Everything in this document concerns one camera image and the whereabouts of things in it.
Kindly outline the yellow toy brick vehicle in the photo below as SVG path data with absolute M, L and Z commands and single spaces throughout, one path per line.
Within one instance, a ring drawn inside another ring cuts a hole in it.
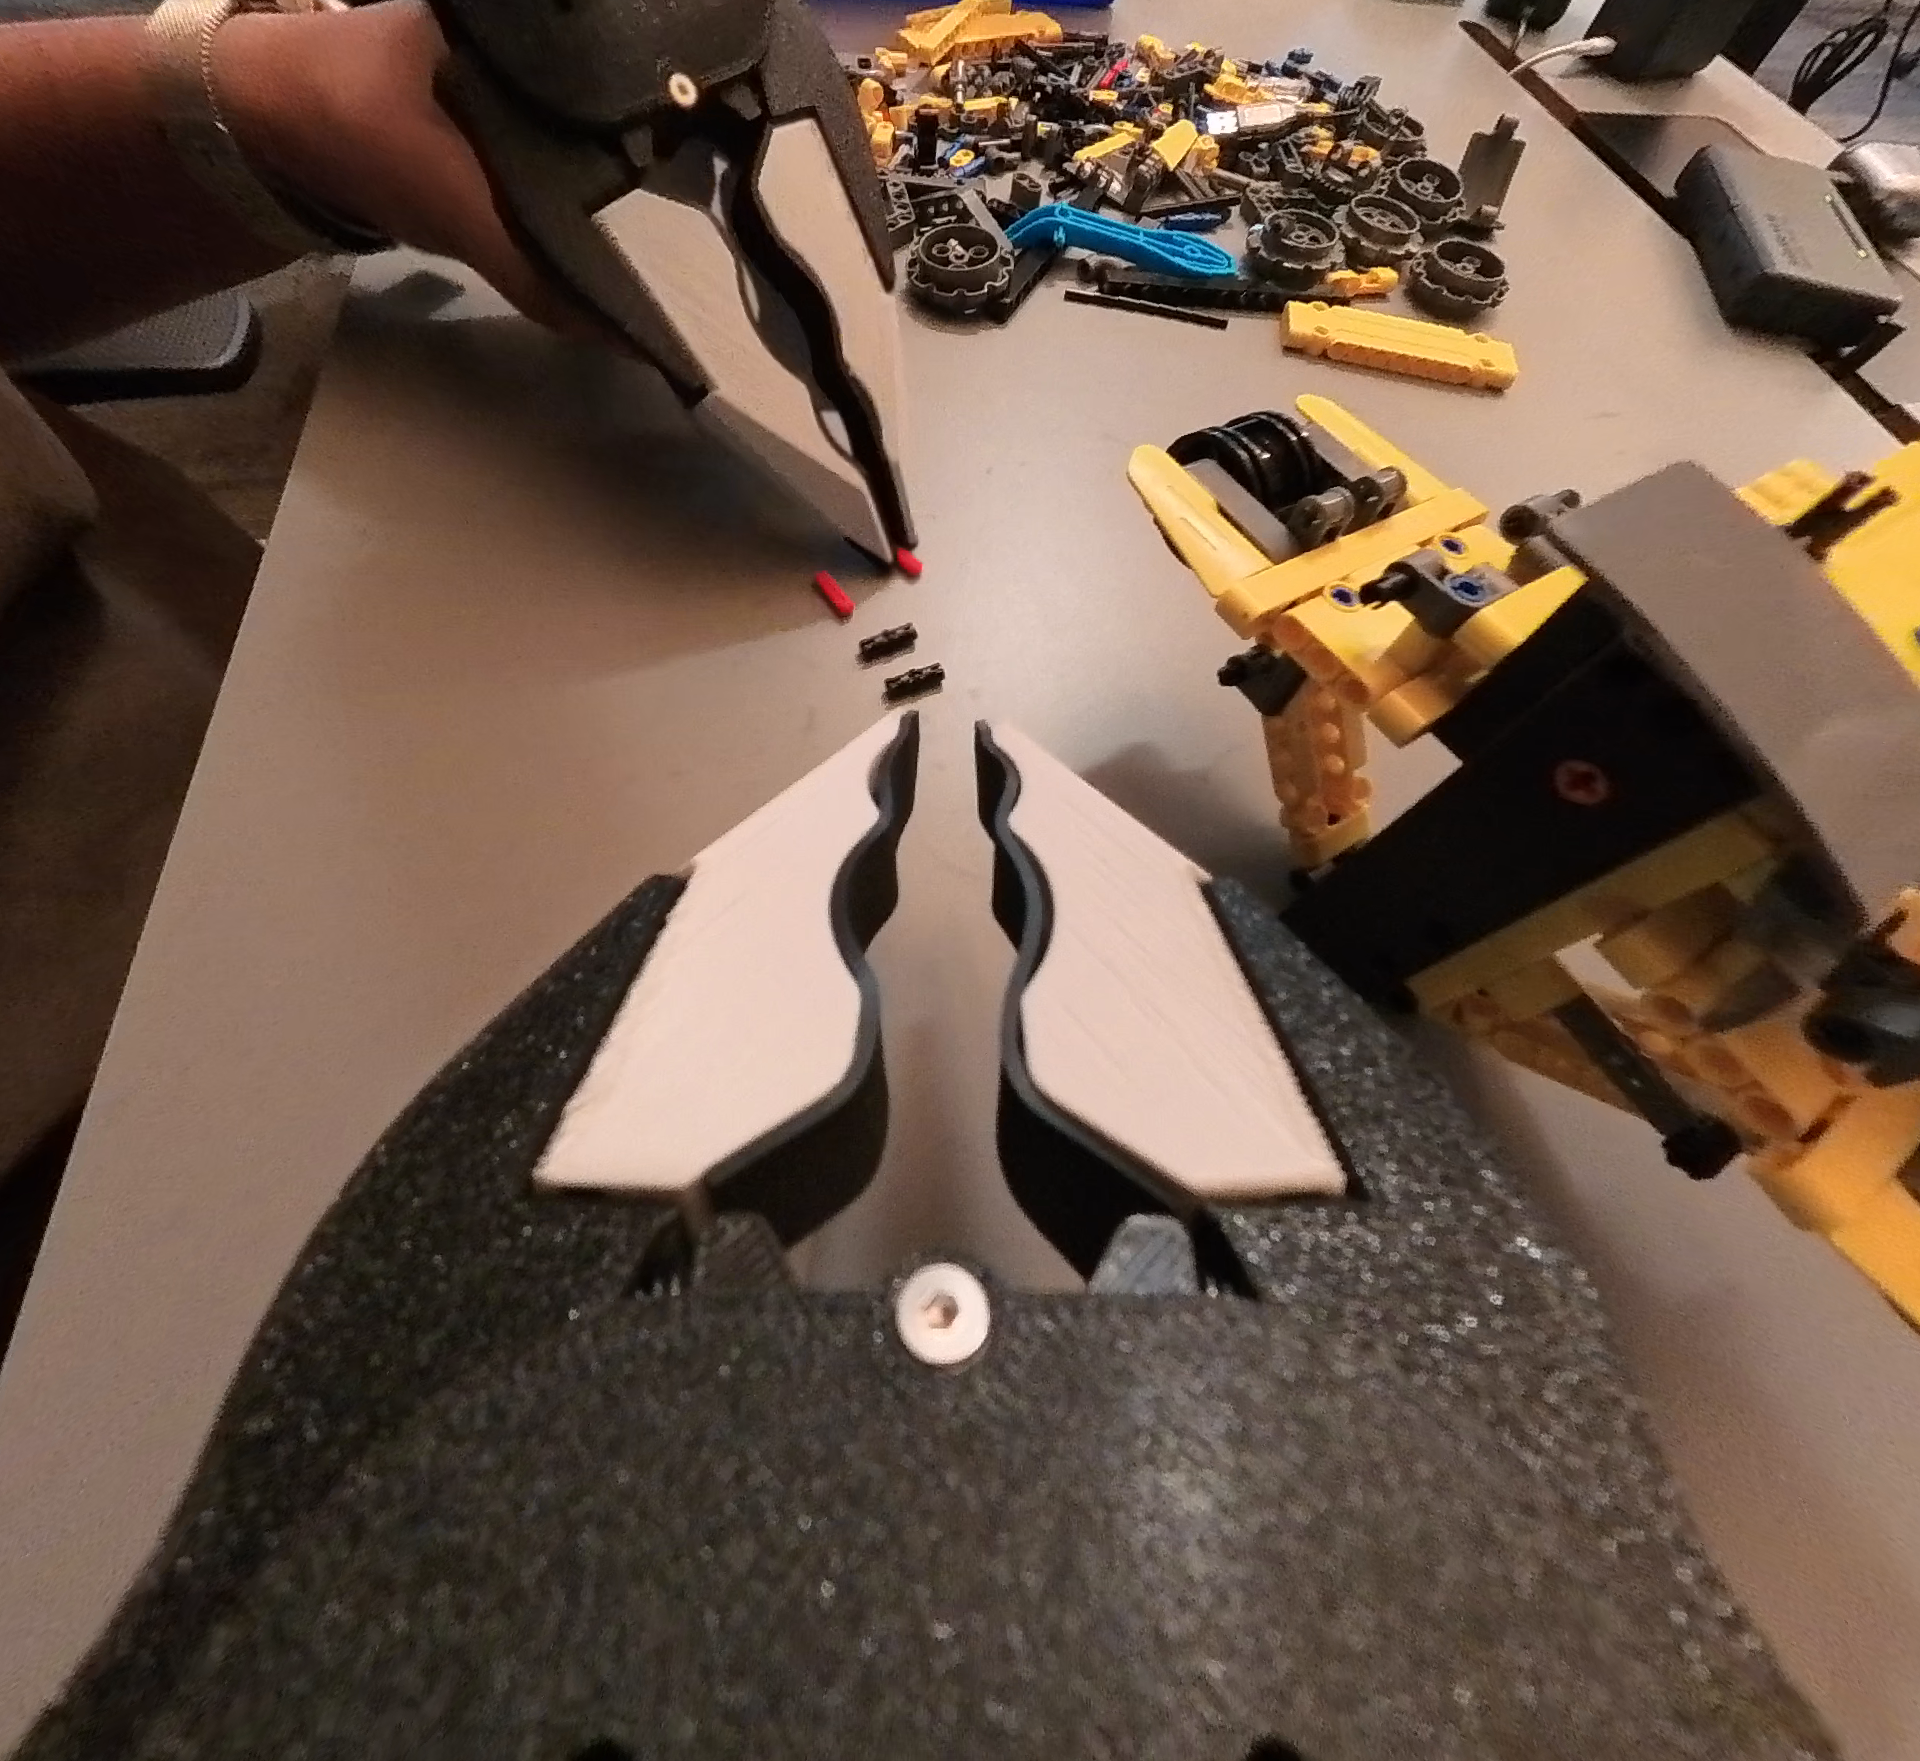
M 1300 396 L 1127 465 L 1242 643 L 1309 951 L 1916 1325 L 1916 449 L 1492 508 Z

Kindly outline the blue curved brick piece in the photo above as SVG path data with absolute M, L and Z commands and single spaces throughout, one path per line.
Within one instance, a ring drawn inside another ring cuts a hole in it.
M 1017 250 L 1080 249 L 1189 283 L 1231 283 L 1238 274 L 1235 255 L 1200 234 L 1143 226 L 1065 202 L 1018 215 L 1006 238 Z

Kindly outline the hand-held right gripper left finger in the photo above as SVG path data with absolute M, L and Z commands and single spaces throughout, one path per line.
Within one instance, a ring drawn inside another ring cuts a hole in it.
M 544 1195 L 756 1218 L 783 1255 L 867 1190 L 891 1087 L 871 948 L 923 728 L 881 721 L 692 858 L 532 1170 Z

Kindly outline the black power bank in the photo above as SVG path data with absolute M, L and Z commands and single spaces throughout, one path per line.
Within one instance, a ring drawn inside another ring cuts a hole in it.
M 1904 298 L 1822 167 L 1712 143 L 1681 168 L 1673 200 L 1733 327 L 1828 355 L 1867 353 L 1899 328 Z

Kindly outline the dark grey upright brick panel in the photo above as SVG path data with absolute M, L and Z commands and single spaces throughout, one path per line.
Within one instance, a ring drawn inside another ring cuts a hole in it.
M 1499 116 L 1467 143 L 1458 167 L 1458 224 L 1470 234 L 1492 234 L 1502 226 L 1505 205 L 1514 189 L 1526 143 L 1520 120 Z

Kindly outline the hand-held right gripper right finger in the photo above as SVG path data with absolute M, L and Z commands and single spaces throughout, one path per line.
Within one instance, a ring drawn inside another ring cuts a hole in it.
M 1227 1216 L 1343 1198 L 1350 1175 L 1210 875 L 1020 728 L 972 735 L 1013 947 L 995 1123 L 1013 1198 L 1086 1285 L 1146 1220 L 1195 1293 L 1259 1293 Z

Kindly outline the grey mesh office chair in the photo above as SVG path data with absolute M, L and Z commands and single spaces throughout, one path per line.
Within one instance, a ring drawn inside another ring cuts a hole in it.
M 248 384 L 262 340 L 257 304 L 226 291 L 60 355 L 24 360 L 13 381 L 56 405 L 223 396 Z

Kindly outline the long yellow brick panel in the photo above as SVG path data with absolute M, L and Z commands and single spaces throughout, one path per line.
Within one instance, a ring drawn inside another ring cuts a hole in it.
M 1289 303 L 1281 319 L 1296 356 L 1491 394 L 1520 381 L 1517 350 L 1480 330 L 1327 303 Z

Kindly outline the person's left hand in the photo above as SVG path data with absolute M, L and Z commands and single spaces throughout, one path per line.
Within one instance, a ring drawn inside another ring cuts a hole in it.
M 242 15 L 210 45 L 213 88 L 248 161 L 356 228 L 479 272 L 526 317 L 618 336 L 524 255 L 437 81 L 449 54 L 425 0 Z

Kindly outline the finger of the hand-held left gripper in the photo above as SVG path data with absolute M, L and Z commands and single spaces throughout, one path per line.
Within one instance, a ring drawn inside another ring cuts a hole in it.
M 872 500 L 810 378 L 806 342 L 783 291 L 767 277 L 767 230 L 751 196 L 751 164 L 685 149 L 650 187 L 606 205 L 603 238 L 654 297 L 699 375 L 694 414 L 741 456 L 815 508 L 857 549 L 869 549 Z
M 917 549 L 903 473 L 904 388 L 895 253 L 871 249 L 835 150 L 815 116 L 771 120 L 749 177 L 767 230 L 765 272 L 806 342 L 810 378 L 832 436 L 860 473 L 875 535 L 869 549 Z

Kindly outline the pile of toy brick pieces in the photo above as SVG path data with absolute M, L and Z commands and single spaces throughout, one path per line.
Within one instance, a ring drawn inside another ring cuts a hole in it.
M 1006 325 L 1065 272 L 1077 303 L 1210 327 L 1394 294 L 1468 325 L 1510 293 L 1499 230 L 1456 219 L 1458 164 L 1379 74 L 1343 77 L 1310 48 L 1242 62 L 959 0 L 842 68 L 904 297 L 929 317 Z M 1083 249 L 1013 249 L 1013 220 L 1052 202 L 1200 234 L 1238 274 L 1189 283 Z

